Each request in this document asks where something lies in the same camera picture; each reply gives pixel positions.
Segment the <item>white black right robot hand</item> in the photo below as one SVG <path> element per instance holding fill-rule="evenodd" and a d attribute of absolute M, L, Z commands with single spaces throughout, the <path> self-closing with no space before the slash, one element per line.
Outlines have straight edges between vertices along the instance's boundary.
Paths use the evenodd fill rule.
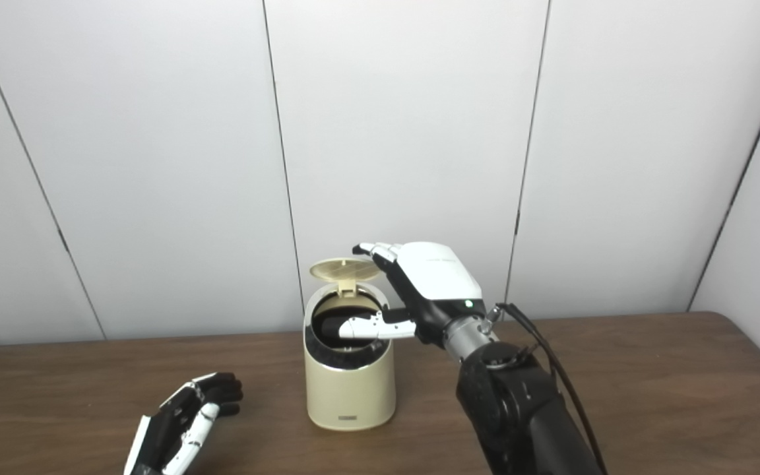
<path fill-rule="evenodd" d="M 403 307 L 328 324 L 325 332 L 329 336 L 383 340 L 415 336 L 420 342 L 448 350 L 456 321 L 486 313 L 482 288 L 446 245 L 430 241 L 359 243 L 352 252 L 371 258 Z"/>

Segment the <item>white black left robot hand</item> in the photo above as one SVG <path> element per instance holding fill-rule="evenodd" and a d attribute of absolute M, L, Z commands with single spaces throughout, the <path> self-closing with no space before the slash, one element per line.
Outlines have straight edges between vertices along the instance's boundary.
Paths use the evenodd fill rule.
<path fill-rule="evenodd" d="M 191 379 L 140 418 L 124 474 L 185 474 L 198 457 L 215 421 L 240 412 L 242 384 L 234 373 Z"/>

